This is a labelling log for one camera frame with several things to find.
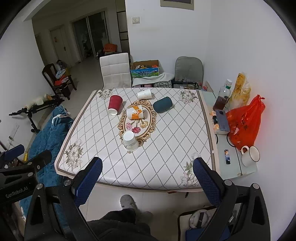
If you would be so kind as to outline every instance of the blue quilted cloth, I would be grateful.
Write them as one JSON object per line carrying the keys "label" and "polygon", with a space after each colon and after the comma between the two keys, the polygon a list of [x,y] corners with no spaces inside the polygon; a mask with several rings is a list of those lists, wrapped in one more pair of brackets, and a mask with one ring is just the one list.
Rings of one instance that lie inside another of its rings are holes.
{"label": "blue quilted cloth", "polygon": [[[38,181],[43,183],[46,187],[59,185],[63,181],[63,177],[58,175],[55,171],[54,161],[60,151],[64,139],[68,134],[68,131],[70,130],[70,127],[73,124],[73,119],[71,117],[55,118],[52,123],[52,119],[59,114],[65,116],[67,115],[62,105],[53,110],[50,120],[47,122],[44,129],[36,135],[36,138],[29,150],[29,159],[35,157],[44,150],[49,150],[52,153],[51,162],[37,173]],[[27,216],[30,201],[31,196],[20,201],[20,206],[23,208],[25,216]],[[60,216],[60,213],[61,210],[60,207],[58,207],[58,216]]]}

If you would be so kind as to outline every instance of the red paper cup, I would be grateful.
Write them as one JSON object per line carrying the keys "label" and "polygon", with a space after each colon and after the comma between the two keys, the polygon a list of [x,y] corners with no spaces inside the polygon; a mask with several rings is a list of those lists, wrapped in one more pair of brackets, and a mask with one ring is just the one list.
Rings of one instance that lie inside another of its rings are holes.
{"label": "red paper cup", "polygon": [[108,113],[110,115],[117,115],[121,103],[122,103],[122,98],[119,95],[112,95],[110,97]]}

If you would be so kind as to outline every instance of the red plastic bag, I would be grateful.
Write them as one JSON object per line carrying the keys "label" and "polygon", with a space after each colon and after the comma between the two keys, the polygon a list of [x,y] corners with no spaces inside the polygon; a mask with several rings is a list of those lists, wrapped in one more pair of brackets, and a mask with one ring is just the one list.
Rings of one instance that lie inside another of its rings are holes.
{"label": "red plastic bag", "polygon": [[236,148],[253,146],[261,123],[261,114],[265,105],[257,95],[249,105],[233,109],[226,113],[230,127],[229,139]]}

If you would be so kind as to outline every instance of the round metal object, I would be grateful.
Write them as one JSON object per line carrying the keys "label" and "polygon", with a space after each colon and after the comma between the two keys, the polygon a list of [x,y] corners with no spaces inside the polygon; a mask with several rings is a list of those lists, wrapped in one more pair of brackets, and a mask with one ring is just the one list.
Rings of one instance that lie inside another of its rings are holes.
{"label": "round metal object", "polygon": [[208,210],[206,210],[206,209],[197,210],[194,214],[191,215],[191,217],[189,219],[189,226],[192,229],[196,229],[196,225],[198,223],[201,213],[204,213],[204,216],[202,218],[202,224],[201,224],[202,228],[206,227],[208,225],[209,221],[211,220],[212,216]]}
{"label": "round metal object", "polygon": [[64,181],[64,185],[65,186],[69,186],[71,184],[71,180],[66,180],[66,181]]}
{"label": "round metal object", "polygon": [[43,184],[42,184],[42,183],[39,183],[39,184],[37,184],[37,186],[36,186],[37,189],[41,189],[42,187],[43,187]]}
{"label": "round metal object", "polygon": [[255,189],[259,189],[259,185],[258,185],[257,183],[254,183],[254,184],[253,184],[253,188],[255,188]]}
{"label": "round metal object", "polygon": [[230,181],[230,180],[225,180],[224,183],[227,186],[231,186],[232,185],[232,181]]}

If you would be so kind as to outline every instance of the white patterned tablecloth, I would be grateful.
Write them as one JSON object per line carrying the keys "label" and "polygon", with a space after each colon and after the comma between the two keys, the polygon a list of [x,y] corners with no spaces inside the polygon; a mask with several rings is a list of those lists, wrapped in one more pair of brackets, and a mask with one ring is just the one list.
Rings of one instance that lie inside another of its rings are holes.
{"label": "white patterned tablecloth", "polygon": [[[126,118],[126,109],[139,104],[136,94],[144,89],[94,91],[61,147],[55,161],[57,173],[74,177],[97,156],[103,161],[99,183],[154,190],[201,188],[192,162],[198,155],[211,169],[214,162],[198,92],[150,88],[152,99],[140,103],[147,108],[145,119],[133,122]],[[120,113],[115,116],[107,113],[112,94],[123,99]],[[172,99],[173,107],[157,114],[152,105],[166,96]],[[140,143],[132,153],[121,143],[127,129],[135,133]]]}

